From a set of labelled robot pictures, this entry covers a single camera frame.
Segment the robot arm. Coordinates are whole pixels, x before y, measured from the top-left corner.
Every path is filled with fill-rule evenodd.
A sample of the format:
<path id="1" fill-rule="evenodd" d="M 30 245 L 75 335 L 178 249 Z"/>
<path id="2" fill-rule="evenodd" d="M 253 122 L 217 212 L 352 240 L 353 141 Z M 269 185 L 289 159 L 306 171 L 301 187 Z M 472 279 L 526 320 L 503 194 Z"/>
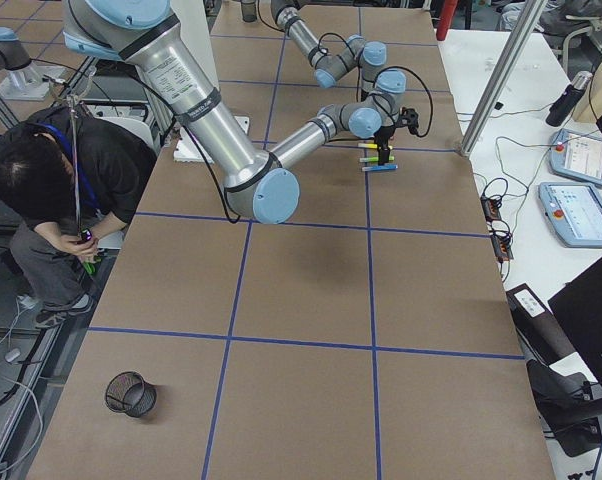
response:
<path id="1" fill-rule="evenodd" d="M 300 187 L 289 168 L 349 131 L 373 139 L 378 163 L 390 158 L 389 139 L 396 129 L 418 132 L 418 115 L 403 107 L 406 77 L 386 67 L 386 47 L 353 35 L 332 55 L 299 15 L 301 1 L 274 1 L 273 20 L 307 56 L 314 77 L 329 88 L 354 69 L 362 77 L 361 99 L 330 105 L 272 150 L 257 149 L 224 105 L 180 37 L 180 21 L 167 1 L 66 1 L 66 46 L 97 58 L 138 67 L 177 121 L 193 134 L 224 173 L 224 197 L 236 214 L 264 224 L 286 221 L 295 212 Z"/>
<path id="2" fill-rule="evenodd" d="M 365 99 L 373 89 L 377 75 L 385 67 L 386 45 L 368 41 L 360 35 L 352 35 L 347 40 L 336 35 L 344 43 L 344 48 L 340 53 L 332 54 L 300 16 L 300 9 L 307 4 L 308 1 L 271 1 L 272 19 L 305 55 L 321 88 L 331 88 L 349 72 L 359 69 L 361 98 Z"/>

